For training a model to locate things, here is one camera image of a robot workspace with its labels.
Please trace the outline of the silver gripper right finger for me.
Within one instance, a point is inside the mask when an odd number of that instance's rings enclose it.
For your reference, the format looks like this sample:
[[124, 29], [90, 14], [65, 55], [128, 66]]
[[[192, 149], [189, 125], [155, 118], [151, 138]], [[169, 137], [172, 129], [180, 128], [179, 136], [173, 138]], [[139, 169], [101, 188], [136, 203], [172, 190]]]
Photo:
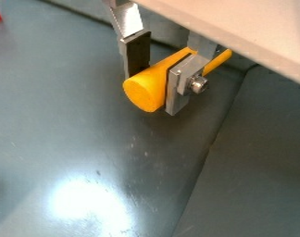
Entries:
[[188, 53], [168, 72], [165, 111], [175, 116], [191, 101], [191, 94], [203, 93], [209, 85], [203, 76], [204, 68], [213, 59], [217, 43], [191, 32], [188, 47], [196, 53]]

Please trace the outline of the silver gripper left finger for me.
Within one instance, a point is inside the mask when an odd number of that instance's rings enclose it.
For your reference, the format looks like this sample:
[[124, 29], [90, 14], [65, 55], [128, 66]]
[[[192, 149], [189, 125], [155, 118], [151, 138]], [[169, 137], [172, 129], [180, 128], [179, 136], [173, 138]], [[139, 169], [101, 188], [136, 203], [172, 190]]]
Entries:
[[118, 37], [125, 77], [149, 68], [152, 32], [144, 27], [139, 5], [131, 0], [102, 0]]

